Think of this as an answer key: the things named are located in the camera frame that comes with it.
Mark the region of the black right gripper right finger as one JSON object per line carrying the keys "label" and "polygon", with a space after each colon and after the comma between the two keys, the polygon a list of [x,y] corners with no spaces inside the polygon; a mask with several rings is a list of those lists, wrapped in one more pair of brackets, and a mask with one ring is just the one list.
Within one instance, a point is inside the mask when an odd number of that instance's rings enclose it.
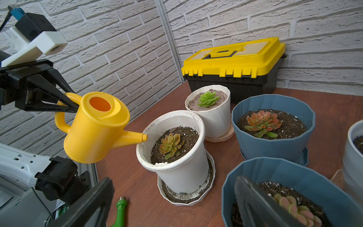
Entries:
{"label": "black right gripper right finger", "polygon": [[245,227],[302,226],[249,178],[238,176],[234,192]]}

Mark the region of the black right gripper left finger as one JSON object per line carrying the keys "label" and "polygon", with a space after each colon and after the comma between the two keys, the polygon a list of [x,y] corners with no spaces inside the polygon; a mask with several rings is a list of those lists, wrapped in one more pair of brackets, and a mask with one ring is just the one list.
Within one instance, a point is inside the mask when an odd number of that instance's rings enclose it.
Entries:
{"label": "black right gripper left finger", "polygon": [[106,177],[48,226],[105,227],[113,195],[112,180]]}

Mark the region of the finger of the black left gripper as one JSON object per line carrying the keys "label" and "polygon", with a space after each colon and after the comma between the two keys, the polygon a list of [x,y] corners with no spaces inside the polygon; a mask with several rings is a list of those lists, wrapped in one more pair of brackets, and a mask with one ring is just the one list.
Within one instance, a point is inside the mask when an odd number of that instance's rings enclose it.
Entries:
{"label": "finger of the black left gripper", "polygon": [[26,79],[26,111],[76,113],[79,105],[64,93],[52,95],[45,90],[49,82],[45,76],[35,74]]}
{"label": "finger of the black left gripper", "polygon": [[45,71],[45,79],[49,82],[45,86],[45,90],[52,95],[61,95],[62,92],[57,89],[57,85],[66,93],[75,93],[69,86],[63,76],[54,68],[50,68]]}

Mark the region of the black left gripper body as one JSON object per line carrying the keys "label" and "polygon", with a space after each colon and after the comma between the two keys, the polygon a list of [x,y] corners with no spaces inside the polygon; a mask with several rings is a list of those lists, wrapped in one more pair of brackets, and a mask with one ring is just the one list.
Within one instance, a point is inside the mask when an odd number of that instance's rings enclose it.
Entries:
{"label": "black left gripper body", "polygon": [[45,90],[54,85],[53,65],[42,59],[1,67],[1,106],[15,103],[24,111],[53,112],[54,97]]}

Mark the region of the blue pot front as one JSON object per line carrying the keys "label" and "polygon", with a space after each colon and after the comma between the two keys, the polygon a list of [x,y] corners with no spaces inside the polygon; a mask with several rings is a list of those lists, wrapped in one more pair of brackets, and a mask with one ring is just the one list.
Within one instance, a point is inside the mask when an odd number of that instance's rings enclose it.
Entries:
{"label": "blue pot front", "polygon": [[240,163],[226,177],[222,188],[222,218],[227,227],[232,226],[231,211],[236,202],[234,184],[238,176],[246,176],[255,183],[281,183],[297,190],[321,206],[335,227],[363,225],[361,207],[325,176],[285,159],[261,157]]}

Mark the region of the blue pot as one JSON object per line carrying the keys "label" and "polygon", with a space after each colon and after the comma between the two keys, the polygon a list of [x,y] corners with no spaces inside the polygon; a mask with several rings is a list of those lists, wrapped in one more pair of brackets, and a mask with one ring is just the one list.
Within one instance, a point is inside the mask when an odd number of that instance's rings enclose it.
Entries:
{"label": "blue pot", "polygon": [[232,110],[232,124],[246,160],[269,157],[299,162],[315,129],[315,112],[296,98],[252,96]]}
{"label": "blue pot", "polygon": [[222,218],[227,227],[232,226],[231,211],[236,202],[234,184],[238,176],[246,176],[255,183],[281,183],[297,190],[321,206],[335,227],[363,225],[361,207],[325,176],[285,159],[261,157],[240,163],[226,177],[222,188]]}

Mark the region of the yellow plastic watering can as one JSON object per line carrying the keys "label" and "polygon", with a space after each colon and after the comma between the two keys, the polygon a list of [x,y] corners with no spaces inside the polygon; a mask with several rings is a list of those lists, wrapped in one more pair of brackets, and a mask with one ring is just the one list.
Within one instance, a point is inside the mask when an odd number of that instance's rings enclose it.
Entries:
{"label": "yellow plastic watering can", "polygon": [[104,159],[114,148],[147,141],[147,135],[126,131],[130,121],[127,106],[118,98],[104,92],[84,96],[66,93],[79,105],[72,125],[65,122],[63,112],[55,113],[56,126],[67,133],[63,147],[70,159],[92,164]]}

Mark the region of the blue pot back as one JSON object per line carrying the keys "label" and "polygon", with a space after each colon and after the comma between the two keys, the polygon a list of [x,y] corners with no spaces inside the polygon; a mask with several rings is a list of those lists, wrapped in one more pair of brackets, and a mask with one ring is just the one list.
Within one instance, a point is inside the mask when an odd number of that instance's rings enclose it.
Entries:
{"label": "blue pot back", "polygon": [[252,96],[232,110],[232,124],[246,160],[269,157],[299,162],[315,129],[315,112],[296,98]]}

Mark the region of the large white round pot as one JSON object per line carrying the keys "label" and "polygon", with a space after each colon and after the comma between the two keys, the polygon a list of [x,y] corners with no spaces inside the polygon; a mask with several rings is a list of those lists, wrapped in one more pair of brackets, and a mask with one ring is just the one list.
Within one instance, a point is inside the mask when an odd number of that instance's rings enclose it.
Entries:
{"label": "large white round pot", "polygon": [[204,146],[205,126],[195,113],[166,113],[143,131],[147,142],[137,145],[140,164],[158,175],[161,195],[176,206],[193,206],[211,190],[216,176],[213,157]]}

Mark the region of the small white faceted pot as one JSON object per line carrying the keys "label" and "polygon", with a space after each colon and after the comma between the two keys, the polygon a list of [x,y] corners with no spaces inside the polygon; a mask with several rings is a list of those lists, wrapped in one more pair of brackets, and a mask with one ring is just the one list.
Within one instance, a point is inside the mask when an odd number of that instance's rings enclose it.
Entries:
{"label": "small white faceted pot", "polygon": [[[200,110],[196,101],[201,94],[216,92],[219,96],[219,105],[212,105]],[[234,129],[231,120],[231,92],[227,87],[221,85],[209,85],[192,92],[185,100],[185,107],[188,111],[198,114],[206,129],[205,140],[212,143],[225,142],[234,136]]]}

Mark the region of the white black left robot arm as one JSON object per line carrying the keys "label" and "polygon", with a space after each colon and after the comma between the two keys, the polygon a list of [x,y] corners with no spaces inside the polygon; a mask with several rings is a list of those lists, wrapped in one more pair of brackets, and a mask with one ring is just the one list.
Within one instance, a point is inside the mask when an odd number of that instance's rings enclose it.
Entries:
{"label": "white black left robot arm", "polygon": [[[64,92],[73,92],[50,60],[1,67],[1,106],[11,103],[30,112],[76,113],[79,105]],[[78,174],[71,159],[35,155],[1,145],[1,175],[43,192],[50,201],[74,204],[91,189],[90,174]]]}

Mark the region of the green spray nozzle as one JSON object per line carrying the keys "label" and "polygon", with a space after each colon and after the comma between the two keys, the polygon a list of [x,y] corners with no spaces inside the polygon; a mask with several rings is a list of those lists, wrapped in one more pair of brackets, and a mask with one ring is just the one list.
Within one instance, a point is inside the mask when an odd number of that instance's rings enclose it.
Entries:
{"label": "green spray nozzle", "polygon": [[110,227],[125,227],[125,210],[128,202],[126,197],[122,196],[118,200],[116,206],[117,206],[117,216],[115,223],[111,225]]}

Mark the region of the yellow black plastic toolbox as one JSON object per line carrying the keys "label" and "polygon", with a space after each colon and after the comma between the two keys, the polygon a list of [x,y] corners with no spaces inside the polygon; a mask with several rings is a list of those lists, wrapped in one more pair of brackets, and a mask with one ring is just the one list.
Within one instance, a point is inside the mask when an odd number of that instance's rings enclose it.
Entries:
{"label": "yellow black plastic toolbox", "polygon": [[238,104],[251,96],[272,94],[277,87],[278,69],[285,43],[278,37],[200,50],[184,61],[182,75],[191,91],[222,85]]}

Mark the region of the aluminium frame corner post left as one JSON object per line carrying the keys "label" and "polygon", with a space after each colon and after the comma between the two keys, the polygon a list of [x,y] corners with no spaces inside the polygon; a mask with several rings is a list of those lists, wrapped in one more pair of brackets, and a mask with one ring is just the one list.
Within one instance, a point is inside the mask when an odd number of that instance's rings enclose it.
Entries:
{"label": "aluminium frame corner post left", "polygon": [[172,31],[171,24],[170,24],[170,21],[169,21],[168,15],[167,15],[167,11],[166,11],[166,8],[164,5],[164,1],[155,0],[155,4],[156,4],[156,8],[157,8],[157,11],[158,11],[158,14],[159,14],[159,17],[160,17],[160,20],[161,20],[161,23],[162,23],[162,26],[164,29],[164,33],[166,35],[167,42],[169,44],[169,47],[170,47],[170,50],[172,53],[174,63],[176,65],[176,69],[177,69],[180,81],[181,81],[181,83],[184,83],[185,79],[183,78],[182,71],[181,71],[182,62],[181,62],[179,51],[178,51],[178,48],[176,45],[174,33]]}

